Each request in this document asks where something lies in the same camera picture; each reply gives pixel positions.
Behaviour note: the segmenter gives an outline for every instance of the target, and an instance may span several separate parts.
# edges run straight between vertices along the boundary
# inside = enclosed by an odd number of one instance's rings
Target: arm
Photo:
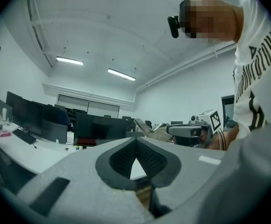
[[[227,131],[227,132],[223,132],[225,140],[226,140],[226,149],[227,150],[229,148],[230,143],[236,139],[238,131],[239,131],[239,127],[238,127],[238,125],[236,125],[232,130]],[[220,143],[219,143],[220,138],[221,138],[220,135],[218,133],[216,133],[213,137],[211,144],[208,146],[207,149],[219,150],[220,149]]]

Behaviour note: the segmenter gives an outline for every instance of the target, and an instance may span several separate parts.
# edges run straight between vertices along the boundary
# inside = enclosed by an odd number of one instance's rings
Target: office
[[[10,91],[45,105],[139,118],[151,126],[187,124],[193,115],[216,109],[223,130],[222,98],[236,95],[236,45],[186,39],[182,33],[173,39],[167,17],[178,14],[182,0],[149,1],[13,0],[0,16],[0,99]],[[139,11],[131,15],[133,7]]]

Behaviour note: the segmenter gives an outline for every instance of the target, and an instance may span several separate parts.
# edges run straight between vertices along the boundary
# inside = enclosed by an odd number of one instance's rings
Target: ceiling
[[[64,70],[93,82],[137,88],[209,48],[202,40],[172,38],[167,17],[178,15],[181,1],[30,0],[29,4],[52,73]],[[57,62],[57,56],[81,60],[84,66]],[[109,74],[108,68],[136,81]]]

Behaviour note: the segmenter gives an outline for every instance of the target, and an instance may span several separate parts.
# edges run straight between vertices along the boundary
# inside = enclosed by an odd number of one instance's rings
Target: bottle
[[[3,112],[2,112],[2,121],[6,121],[7,120],[7,109],[3,108]]]

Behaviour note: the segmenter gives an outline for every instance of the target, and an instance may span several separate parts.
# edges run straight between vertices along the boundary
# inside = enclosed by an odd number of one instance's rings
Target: desk
[[[18,126],[16,124],[11,123],[9,126],[4,125],[3,129],[12,132],[17,127]],[[74,133],[67,132],[68,138],[73,139],[73,136]],[[37,149],[35,149],[33,145],[27,144],[13,134],[9,137],[0,137],[1,151],[12,161],[34,174],[42,173],[73,152],[87,151],[86,149],[79,151],[76,150],[73,145],[57,144],[40,137],[37,137],[37,141],[34,145]],[[146,174],[142,169],[142,166],[138,160],[136,160],[131,170],[131,179],[135,180],[145,176]]]

